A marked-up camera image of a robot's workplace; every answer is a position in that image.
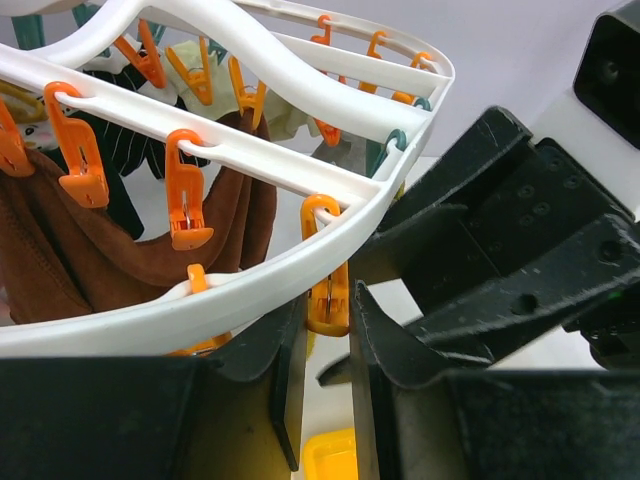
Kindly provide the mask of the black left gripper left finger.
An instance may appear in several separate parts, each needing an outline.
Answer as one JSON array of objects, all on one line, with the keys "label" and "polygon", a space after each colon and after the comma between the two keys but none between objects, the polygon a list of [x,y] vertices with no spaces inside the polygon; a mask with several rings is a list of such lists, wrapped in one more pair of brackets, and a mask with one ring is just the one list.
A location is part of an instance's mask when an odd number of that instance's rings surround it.
[{"label": "black left gripper left finger", "polygon": [[201,357],[7,359],[5,479],[287,479],[300,464],[307,302]]}]

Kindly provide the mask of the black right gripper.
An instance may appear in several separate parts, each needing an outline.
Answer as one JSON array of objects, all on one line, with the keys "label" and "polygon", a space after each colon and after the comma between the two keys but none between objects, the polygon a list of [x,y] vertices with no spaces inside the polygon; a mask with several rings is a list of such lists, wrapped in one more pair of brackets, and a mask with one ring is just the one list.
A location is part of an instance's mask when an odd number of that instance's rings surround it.
[{"label": "black right gripper", "polygon": [[385,370],[486,369],[548,331],[607,369],[639,363],[639,226],[554,139],[487,109],[351,260]]}]

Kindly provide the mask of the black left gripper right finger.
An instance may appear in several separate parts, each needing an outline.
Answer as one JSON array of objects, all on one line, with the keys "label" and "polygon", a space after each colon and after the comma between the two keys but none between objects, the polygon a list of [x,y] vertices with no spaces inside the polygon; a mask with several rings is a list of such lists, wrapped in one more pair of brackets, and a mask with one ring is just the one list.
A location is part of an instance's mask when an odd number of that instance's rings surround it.
[{"label": "black left gripper right finger", "polygon": [[363,479],[635,479],[639,375],[448,369],[363,284],[351,299]]}]

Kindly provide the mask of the orange clothes peg front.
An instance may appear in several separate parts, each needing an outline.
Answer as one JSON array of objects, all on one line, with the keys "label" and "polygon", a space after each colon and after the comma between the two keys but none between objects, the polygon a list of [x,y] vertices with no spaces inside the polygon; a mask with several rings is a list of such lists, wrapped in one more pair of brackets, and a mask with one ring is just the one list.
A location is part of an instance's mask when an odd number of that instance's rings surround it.
[{"label": "orange clothes peg front", "polygon": [[[338,202],[324,194],[313,194],[307,197],[300,209],[301,234],[308,240],[319,231],[316,212],[340,216]],[[327,337],[343,337],[349,333],[349,270],[348,262],[335,265],[329,271],[330,264],[322,259],[319,262],[324,268],[324,276],[314,284],[307,294],[307,328],[319,335]]]}]

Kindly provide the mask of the grey sock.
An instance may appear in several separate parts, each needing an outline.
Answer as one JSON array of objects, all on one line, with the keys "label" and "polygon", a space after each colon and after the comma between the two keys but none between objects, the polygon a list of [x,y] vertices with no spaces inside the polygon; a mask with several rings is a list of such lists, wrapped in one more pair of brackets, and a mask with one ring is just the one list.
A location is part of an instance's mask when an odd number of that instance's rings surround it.
[{"label": "grey sock", "polygon": [[382,145],[377,142],[344,132],[334,147],[322,141],[312,153],[312,157],[372,177],[373,167],[381,150]]}]

